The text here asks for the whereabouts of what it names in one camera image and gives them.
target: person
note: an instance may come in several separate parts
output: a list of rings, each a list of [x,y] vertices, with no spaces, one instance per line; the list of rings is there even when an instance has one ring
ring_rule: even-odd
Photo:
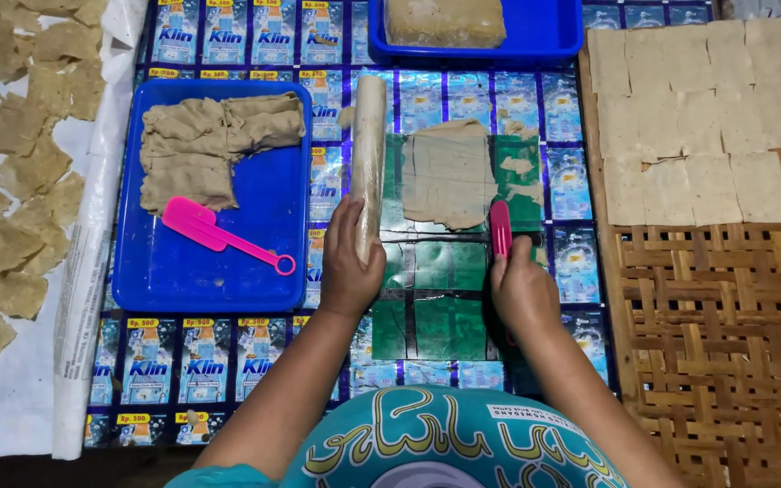
[[[168,488],[660,486],[682,482],[560,323],[559,292],[514,240],[490,271],[496,311],[553,408],[495,390],[395,386],[321,419],[363,311],[385,273],[355,251],[363,201],[325,235],[321,303],[264,379]]]

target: blue plastic tray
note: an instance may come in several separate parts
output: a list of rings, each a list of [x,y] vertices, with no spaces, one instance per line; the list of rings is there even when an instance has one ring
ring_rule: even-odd
[[[385,41],[385,0],[370,0],[370,45],[384,56],[427,56],[549,61],[577,54],[583,45],[580,0],[502,0],[507,37],[493,50],[392,46]]]
[[[273,266],[230,246],[221,252],[165,227],[141,208],[143,113],[186,98],[222,100],[293,91],[304,106],[306,135],[299,146],[276,148],[234,165],[239,209],[222,210],[219,227],[277,254],[297,269],[279,276]],[[311,96],[298,83],[239,80],[153,80],[135,93],[128,127],[122,202],[114,254],[113,296],[139,312],[284,312],[306,291],[306,216],[309,205]]]

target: teal shirt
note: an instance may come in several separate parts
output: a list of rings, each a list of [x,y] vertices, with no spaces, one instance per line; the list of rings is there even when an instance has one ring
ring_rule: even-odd
[[[260,442],[248,439],[244,442]],[[186,471],[168,488],[625,487],[556,410],[495,390],[396,386],[322,420],[281,482],[247,465]]]

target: bamboo drying rack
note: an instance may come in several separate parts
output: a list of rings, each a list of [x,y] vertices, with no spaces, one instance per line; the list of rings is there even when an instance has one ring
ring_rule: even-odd
[[[689,486],[781,487],[781,224],[608,225],[578,61],[623,404]]]

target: rolling pin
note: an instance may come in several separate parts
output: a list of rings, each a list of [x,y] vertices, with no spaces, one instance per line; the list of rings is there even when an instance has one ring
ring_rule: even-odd
[[[354,109],[352,150],[352,199],[365,204],[358,218],[355,246],[363,263],[370,261],[370,247],[378,237],[385,182],[385,116],[387,84],[378,76],[358,79],[358,104]]]

